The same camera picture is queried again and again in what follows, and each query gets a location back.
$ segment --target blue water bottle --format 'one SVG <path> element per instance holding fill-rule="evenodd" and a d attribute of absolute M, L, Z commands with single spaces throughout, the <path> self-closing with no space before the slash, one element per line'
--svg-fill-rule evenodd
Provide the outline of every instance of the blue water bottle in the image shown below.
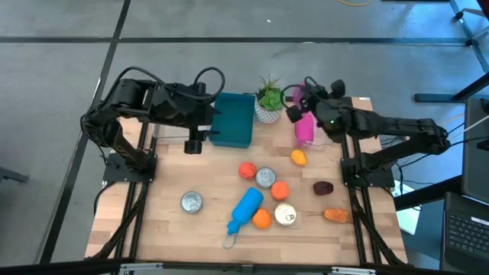
<path fill-rule="evenodd" d="M 238 233 L 239 227 L 250 221 L 261 202 L 263 202 L 263 195 L 257 189 L 250 187 L 232 211 L 232 220 L 228 223 L 228 235 Z"/>

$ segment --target orange toy food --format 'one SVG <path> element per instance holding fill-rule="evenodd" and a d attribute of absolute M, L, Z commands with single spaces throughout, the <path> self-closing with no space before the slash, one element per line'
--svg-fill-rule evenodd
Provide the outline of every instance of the orange toy food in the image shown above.
<path fill-rule="evenodd" d="M 276 182 L 271 188 L 272 197 L 276 200 L 283 200 L 289 196 L 289 186 L 286 182 Z"/>
<path fill-rule="evenodd" d="M 330 221 L 346 223 L 348 222 L 348 211 L 344 209 L 326 209 L 324 217 Z"/>
<path fill-rule="evenodd" d="M 272 225 L 272 215 L 266 209 L 258 209 L 251 222 L 259 229 L 267 229 Z"/>
<path fill-rule="evenodd" d="M 246 162 L 246 163 L 242 163 L 239 166 L 239 176 L 247 180 L 253 179 L 256 173 L 257 173 L 257 167 L 252 163 Z"/>

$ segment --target laptop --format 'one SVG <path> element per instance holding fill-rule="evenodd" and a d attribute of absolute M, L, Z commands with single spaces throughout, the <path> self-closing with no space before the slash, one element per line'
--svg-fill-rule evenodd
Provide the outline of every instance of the laptop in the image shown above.
<path fill-rule="evenodd" d="M 489 274 L 489 205 L 445 193 L 441 269 Z"/>

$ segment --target red ball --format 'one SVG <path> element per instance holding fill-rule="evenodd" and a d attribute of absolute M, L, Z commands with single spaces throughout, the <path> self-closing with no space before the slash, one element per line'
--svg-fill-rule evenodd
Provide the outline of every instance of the red ball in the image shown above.
<path fill-rule="evenodd" d="M 239 166 L 239 176 L 247 180 L 252 180 L 257 173 L 256 165 L 246 162 Z"/>

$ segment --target can lid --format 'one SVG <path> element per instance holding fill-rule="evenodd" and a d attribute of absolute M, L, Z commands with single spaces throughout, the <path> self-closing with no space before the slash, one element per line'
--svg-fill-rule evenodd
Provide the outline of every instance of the can lid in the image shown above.
<path fill-rule="evenodd" d="M 272 184 L 275 183 L 275 172 L 268 167 L 263 167 L 257 171 L 257 175 L 254 179 L 259 187 L 270 188 Z"/>
<path fill-rule="evenodd" d="M 282 202 L 275 208 L 275 219 L 281 225 L 292 225 L 296 221 L 296 210 L 288 203 Z"/>
<path fill-rule="evenodd" d="M 202 208 L 202 197 L 197 192 L 186 192 L 180 200 L 180 206 L 189 214 L 196 213 Z"/>

